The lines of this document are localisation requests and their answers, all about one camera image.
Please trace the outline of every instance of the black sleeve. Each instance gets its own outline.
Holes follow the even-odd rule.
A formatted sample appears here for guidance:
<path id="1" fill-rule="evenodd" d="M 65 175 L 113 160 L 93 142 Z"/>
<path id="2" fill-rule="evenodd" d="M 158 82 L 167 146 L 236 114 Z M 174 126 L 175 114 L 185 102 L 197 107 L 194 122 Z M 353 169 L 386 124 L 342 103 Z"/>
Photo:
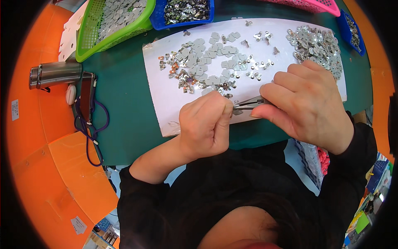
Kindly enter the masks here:
<path id="1" fill-rule="evenodd" d="M 165 230 L 159 210 L 170 186 L 150 184 L 133 178 L 130 167 L 120 171 L 120 198 L 117 215 L 120 222 L 119 248 L 158 248 Z"/>
<path id="2" fill-rule="evenodd" d="M 344 233 L 365 192 L 365 175 L 376 161 L 373 129 L 363 123 L 354 124 L 354 136 L 347 150 L 340 155 L 330 153 L 329 157 L 328 173 L 318 197 L 333 221 L 332 230 Z"/>

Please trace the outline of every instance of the blue bin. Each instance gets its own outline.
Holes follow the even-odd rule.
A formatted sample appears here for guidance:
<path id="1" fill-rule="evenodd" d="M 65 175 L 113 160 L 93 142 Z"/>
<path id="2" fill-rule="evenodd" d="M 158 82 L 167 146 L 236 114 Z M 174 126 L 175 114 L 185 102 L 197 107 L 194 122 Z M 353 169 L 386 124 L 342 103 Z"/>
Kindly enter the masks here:
<path id="1" fill-rule="evenodd" d="M 191 22 L 182 22 L 178 24 L 170 24 L 166 25 L 164 20 L 164 7 L 167 4 L 167 0 L 156 0 L 155 9 L 150 15 L 149 20 L 152 23 L 152 27 L 156 30 L 169 29 L 172 27 L 180 27 L 187 26 L 193 24 L 208 24 L 213 22 L 214 18 L 214 0 L 209 0 L 209 19 L 208 20 L 199 20 L 199 21 L 191 21 Z"/>
<path id="2" fill-rule="evenodd" d="M 346 15 L 354 22 L 354 25 L 358 29 L 359 48 L 361 49 L 361 52 L 359 52 L 357 50 L 357 48 L 351 43 L 352 34 L 350 31 L 349 25 L 347 23 L 347 20 L 345 19 Z M 344 10 L 341 10 L 340 16 L 336 17 L 336 20 L 337 20 L 337 25 L 339 26 L 341 37 L 343 38 L 343 40 L 346 41 L 347 43 L 349 43 L 351 45 L 351 47 L 353 49 L 355 49 L 355 51 L 357 51 L 361 56 L 363 56 L 366 52 L 365 44 L 363 43 L 361 31 L 359 30 L 357 23 L 354 21 L 354 19 L 349 14 L 345 13 Z"/>

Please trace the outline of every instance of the purple lanyard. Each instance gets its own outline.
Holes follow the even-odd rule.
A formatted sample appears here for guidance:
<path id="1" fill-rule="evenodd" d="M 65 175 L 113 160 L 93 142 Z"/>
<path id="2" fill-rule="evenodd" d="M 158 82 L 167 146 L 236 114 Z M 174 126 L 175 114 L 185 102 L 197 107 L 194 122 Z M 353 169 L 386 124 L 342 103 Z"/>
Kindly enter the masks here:
<path id="1" fill-rule="evenodd" d="M 91 113 L 94 113 L 94 111 L 96 109 L 96 105 L 95 104 L 101 106 L 102 109 L 105 111 L 105 114 L 106 114 L 106 124 L 103 127 L 99 128 L 99 129 L 96 129 L 94 127 L 94 125 L 92 125 L 91 123 L 88 123 L 86 120 L 84 120 L 84 118 L 82 116 L 82 113 L 80 111 L 80 97 L 79 97 L 79 98 L 76 99 L 76 103 L 75 103 L 75 108 L 76 108 L 77 115 L 76 115 L 76 117 L 74 119 L 74 126 L 75 126 L 76 130 L 80 131 L 81 133 L 83 133 L 86 136 L 86 154 L 87 154 L 88 161 L 91 163 L 91 165 L 93 165 L 95 167 L 98 167 L 98 166 L 102 165 L 103 158 L 102 158 L 102 154 L 101 154 L 100 148 L 98 147 L 98 142 L 96 141 L 96 139 L 97 139 L 97 136 L 98 136 L 98 132 L 103 131 L 103 130 L 105 130 L 106 127 L 108 127 L 108 125 L 109 125 L 109 113 L 108 113 L 108 110 L 105 108 L 105 106 L 95 99 L 95 92 L 96 92 L 95 89 L 96 89 L 96 87 L 94 86 L 93 87 L 93 91 L 92 91 L 92 95 L 91 95 L 91 98 L 90 98 Z M 80 126 L 83 127 L 83 129 L 80 129 L 76 125 L 76 121 L 78 121 L 80 123 Z M 92 132 L 91 136 L 88 134 L 87 128 L 92 128 L 93 129 L 93 132 Z M 93 141 L 94 147 L 95 147 L 96 151 L 98 152 L 99 164 L 94 164 L 90 160 L 90 157 L 88 156 L 88 140 L 89 139 L 91 141 Z"/>

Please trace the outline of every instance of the blue floor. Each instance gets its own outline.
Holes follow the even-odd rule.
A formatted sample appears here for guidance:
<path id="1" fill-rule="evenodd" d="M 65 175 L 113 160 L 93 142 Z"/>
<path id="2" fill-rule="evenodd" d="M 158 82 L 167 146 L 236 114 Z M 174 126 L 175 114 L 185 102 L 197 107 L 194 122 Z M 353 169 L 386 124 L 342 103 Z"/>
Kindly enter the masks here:
<path id="1" fill-rule="evenodd" d="M 298 153 L 296 147 L 294 146 L 294 142 L 292 139 L 289 139 L 287 146 L 284 150 L 284 153 L 285 153 L 285 162 L 287 164 L 289 164 L 296 171 L 297 175 L 302 180 L 304 185 L 307 186 L 307 188 L 309 190 L 314 192 L 314 194 L 316 196 L 318 196 L 319 190 L 317 189 L 315 184 L 311 181 L 311 179 L 305 174 L 304 165 L 301 162 L 301 157 L 299 156 L 299 153 Z M 128 165 L 116 166 L 116 168 L 119 170 L 121 170 L 125 167 L 128 167 Z M 183 172 L 185 170 L 185 168 L 186 168 L 186 165 L 176 168 L 167 176 L 167 178 L 164 182 L 170 184 L 170 186 L 171 186 L 173 184 L 174 180 L 181 174 L 181 172 Z M 113 171 L 111 169 L 108 169 L 108 170 L 110 170 L 112 172 L 111 180 L 112 180 L 113 184 L 116 186 L 117 196 L 120 197 L 119 173 L 116 171 Z M 115 209 L 110 214 L 108 214 L 106 216 L 106 219 L 109 220 L 109 222 L 111 222 L 114 225 L 118 221 L 117 210 Z"/>

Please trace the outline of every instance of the hand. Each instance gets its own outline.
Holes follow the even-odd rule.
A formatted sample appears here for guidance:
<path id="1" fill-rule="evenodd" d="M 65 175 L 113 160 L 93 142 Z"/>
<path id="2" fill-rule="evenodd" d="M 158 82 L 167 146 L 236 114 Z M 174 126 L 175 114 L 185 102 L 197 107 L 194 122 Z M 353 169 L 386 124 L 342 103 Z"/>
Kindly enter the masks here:
<path id="1" fill-rule="evenodd" d="M 260 88 L 272 105 L 253 109 L 251 116 L 265 118 L 289 136 L 338 155 L 351 143 L 354 127 L 345 113 L 333 75 L 312 61 L 291 64 L 277 72 L 274 83 Z"/>
<path id="2" fill-rule="evenodd" d="M 184 105 L 179 112 L 182 153 L 193 161 L 226 151 L 233 106 L 216 91 Z"/>

